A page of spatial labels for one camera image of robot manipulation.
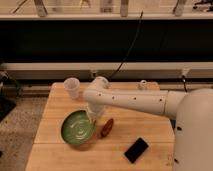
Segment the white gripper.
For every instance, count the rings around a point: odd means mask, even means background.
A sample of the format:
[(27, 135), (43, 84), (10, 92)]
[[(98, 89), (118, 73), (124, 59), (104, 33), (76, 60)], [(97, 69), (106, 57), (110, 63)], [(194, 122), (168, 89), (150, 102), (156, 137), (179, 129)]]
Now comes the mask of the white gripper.
[(86, 107), (87, 116), (92, 123), (99, 119), (104, 114), (104, 111), (104, 105), (88, 103)]

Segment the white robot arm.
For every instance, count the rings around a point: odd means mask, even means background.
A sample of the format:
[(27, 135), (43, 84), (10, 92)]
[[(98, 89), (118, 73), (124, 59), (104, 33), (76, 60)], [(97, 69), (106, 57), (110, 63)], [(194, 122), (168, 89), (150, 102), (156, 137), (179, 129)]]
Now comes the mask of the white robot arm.
[(83, 99), (90, 115), (99, 115), (110, 105), (175, 119), (172, 171), (213, 171), (213, 89), (110, 89), (105, 77), (96, 77)]

